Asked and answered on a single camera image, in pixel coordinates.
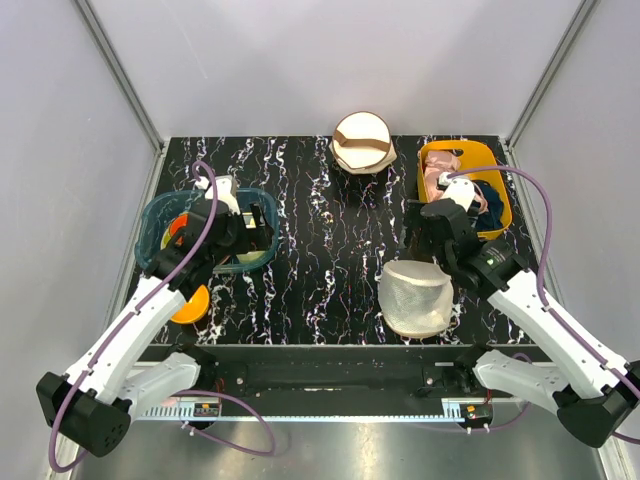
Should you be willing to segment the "white mesh laundry bag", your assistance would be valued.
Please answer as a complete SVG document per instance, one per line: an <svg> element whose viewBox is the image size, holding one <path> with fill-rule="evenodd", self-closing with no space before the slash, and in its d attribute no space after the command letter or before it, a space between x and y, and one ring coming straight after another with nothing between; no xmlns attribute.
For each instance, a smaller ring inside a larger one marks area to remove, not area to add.
<svg viewBox="0 0 640 480"><path fill-rule="evenodd" d="M396 334L424 339L450 325L454 289L451 277L436 264L394 260L384 264L378 303L387 326Z"/></svg>

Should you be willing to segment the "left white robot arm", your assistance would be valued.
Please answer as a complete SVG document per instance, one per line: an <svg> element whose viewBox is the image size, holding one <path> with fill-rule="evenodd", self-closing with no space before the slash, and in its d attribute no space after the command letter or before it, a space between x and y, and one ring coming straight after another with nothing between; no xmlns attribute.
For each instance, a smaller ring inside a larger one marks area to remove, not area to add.
<svg viewBox="0 0 640 480"><path fill-rule="evenodd" d="M65 374L46 373L36 386L51 441L58 435L103 457L122 441L131 423L168 398L218 398L245 402L216 388L213 355L181 347L136 376L129 374L159 329L195 295L226 257L268 250L276 224L258 204L253 219L226 203L199 199L186 222L150 262L135 295L101 339Z"/></svg>

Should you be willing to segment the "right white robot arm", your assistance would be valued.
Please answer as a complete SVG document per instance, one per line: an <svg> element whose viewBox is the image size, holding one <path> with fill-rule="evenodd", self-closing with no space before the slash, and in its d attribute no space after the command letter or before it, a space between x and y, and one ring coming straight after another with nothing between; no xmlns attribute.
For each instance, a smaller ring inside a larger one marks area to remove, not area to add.
<svg viewBox="0 0 640 480"><path fill-rule="evenodd" d="M600 448L639 405L639 364L589 334L545 289L504 239L485 240L451 199L411 200L405 244L437 261L459 286L510 318L553 362L544 369L476 345L459 356L454 384L466 396L508 393L554 414L583 444Z"/></svg>

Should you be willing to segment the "dark blue bra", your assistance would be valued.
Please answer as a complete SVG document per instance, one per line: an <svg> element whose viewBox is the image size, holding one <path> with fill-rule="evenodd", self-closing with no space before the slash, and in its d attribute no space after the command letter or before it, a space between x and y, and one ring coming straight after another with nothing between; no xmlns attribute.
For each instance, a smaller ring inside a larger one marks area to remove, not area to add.
<svg viewBox="0 0 640 480"><path fill-rule="evenodd" d="M504 227L504 203L499 193L484 180L474 181L473 184L475 194L468 210L473 226L479 232L501 230Z"/></svg>

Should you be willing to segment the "pink bra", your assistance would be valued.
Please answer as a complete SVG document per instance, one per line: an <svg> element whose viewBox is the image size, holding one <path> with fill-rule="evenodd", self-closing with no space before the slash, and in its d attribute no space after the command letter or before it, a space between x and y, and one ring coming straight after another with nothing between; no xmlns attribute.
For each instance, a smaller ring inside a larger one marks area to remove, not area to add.
<svg viewBox="0 0 640 480"><path fill-rule="evenodd" d="M443 187L438 186L439 175L443 172L453 174L460 167L459 158L448 151L432 150L427 153L424 159L423 183L428 202L441 199Z"/></svg>

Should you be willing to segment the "beige folded laundry bag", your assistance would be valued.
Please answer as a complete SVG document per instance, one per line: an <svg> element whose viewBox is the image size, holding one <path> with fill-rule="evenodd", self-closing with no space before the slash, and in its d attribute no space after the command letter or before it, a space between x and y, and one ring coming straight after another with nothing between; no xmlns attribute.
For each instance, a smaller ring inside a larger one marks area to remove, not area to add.
<svg viewBox="0 0 640 480"><path fill-rule="evenodd" d="M389 126L368 111L353 112L341 119L329 148L338 165L353 175L377 174L397 159Z"/></svg>

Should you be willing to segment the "cream white cup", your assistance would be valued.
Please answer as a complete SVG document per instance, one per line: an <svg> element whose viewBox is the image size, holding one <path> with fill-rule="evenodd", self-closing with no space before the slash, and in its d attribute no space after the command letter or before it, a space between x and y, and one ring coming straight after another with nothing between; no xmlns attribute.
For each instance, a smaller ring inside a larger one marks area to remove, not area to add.
<svg viewBox="0 0 640 480"><path fill-rule="evenodd" d="M236 259L241 264L249 264L259 261L264 254L265 251L251 251L244 254L237 254Z"/></svg>

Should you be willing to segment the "orange cup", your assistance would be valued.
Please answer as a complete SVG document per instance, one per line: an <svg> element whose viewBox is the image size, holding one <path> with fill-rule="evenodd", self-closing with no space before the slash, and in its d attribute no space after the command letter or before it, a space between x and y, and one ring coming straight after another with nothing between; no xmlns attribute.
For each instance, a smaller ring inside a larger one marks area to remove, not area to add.
<svg viewBox="0 0 640 480"><path fill-rule="evenodd" d="M182 228L187 225L188 222L188 214L182 213L176 218L174 218L167 227L166 230L169 230L171 233L171 238Z"/></svg>

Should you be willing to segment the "teal transparent plastic bin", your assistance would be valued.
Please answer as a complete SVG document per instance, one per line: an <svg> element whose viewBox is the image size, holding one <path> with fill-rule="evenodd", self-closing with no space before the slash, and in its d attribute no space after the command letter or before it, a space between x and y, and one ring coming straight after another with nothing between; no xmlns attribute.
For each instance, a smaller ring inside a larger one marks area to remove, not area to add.
<svg viewBox="0 0 640 480"><path fill-rule="evenodd" d="M160 251L161 238L169 223L182 213L187 213L195 202L204 197L201 190L175 191L159 195L143 210L140 232L135 245L135 257L138 265L145 269L149 266L153 256ZM273 221L276 228L277 244L279 234L279 218L275 199L267 192L256 188L237 188L237 201L249 203L257 199L265 205L268 219ZM225 263L216 266L213 272L217 275L241 274L261 268L267 262L258 263Z"/></svg>

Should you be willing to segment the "yellow plastic basket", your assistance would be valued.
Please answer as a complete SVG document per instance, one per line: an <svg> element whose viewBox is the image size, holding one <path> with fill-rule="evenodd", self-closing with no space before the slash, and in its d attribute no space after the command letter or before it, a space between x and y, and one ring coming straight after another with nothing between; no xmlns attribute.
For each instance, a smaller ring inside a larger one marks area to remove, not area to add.
<svg viewBox="0 0 640 480"><path fill-rule="evenodd" d="M425 186L424 169L427 156L431 151L450 151L460 160L462 170L498 166L498 162L493 153L484 143L471 140L438 140L429 142L420 150L418 164L418 199L423 203L429 201L429 194ZM507 185L499 170L472 173L470 178L474 181L482 180L487 182L497 192L500 200L503 202L500 228L476 228L480 237L487 240L496 239L510 227L513 221L512 202L507 192Z"/></svg>

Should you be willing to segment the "yellow orange bowl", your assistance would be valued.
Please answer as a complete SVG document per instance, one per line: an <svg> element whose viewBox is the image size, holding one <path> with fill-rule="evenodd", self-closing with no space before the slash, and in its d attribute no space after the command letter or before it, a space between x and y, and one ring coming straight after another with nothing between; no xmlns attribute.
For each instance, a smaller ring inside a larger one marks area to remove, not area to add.
<svg viewBox="0 0 640 480"><path fill-rule="evenodd" d="M209 306L209 290L205 285L201 285L181 309L171 317L171 321L179 325L194 324L204 318Z"/></svg>

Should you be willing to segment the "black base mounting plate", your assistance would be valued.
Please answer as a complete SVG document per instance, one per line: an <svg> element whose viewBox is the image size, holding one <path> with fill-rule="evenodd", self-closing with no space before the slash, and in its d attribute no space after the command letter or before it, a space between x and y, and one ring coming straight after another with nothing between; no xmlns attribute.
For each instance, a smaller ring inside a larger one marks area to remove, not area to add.
<svg viewBox="0 0 640 480"><path fill-rule="evenodd" d="M266 391L400 391L432 398L484 398L487 390L463 367L471 346L196 346L152 345L142 362L172 353L204 363L199 386L238 397Z"/></svg>

